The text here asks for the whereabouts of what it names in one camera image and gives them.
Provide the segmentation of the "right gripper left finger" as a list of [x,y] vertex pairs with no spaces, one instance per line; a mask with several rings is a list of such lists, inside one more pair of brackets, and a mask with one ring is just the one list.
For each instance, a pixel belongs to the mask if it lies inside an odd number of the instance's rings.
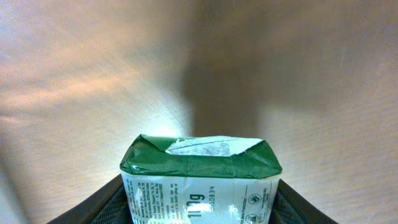
[[133,224],[121,175],[49,223]]

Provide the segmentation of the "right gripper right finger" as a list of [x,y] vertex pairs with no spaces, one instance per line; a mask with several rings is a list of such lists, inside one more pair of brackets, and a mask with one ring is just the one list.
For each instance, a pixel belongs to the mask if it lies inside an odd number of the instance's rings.
[[279,180],[269,224],[338,224]]

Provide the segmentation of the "green soap bar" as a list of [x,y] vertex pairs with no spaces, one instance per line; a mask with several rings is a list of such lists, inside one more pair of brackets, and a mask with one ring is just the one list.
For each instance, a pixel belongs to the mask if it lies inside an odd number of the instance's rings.
[[267,223],[282,173],[262,139],[141,134],[120,165],[134,223]]

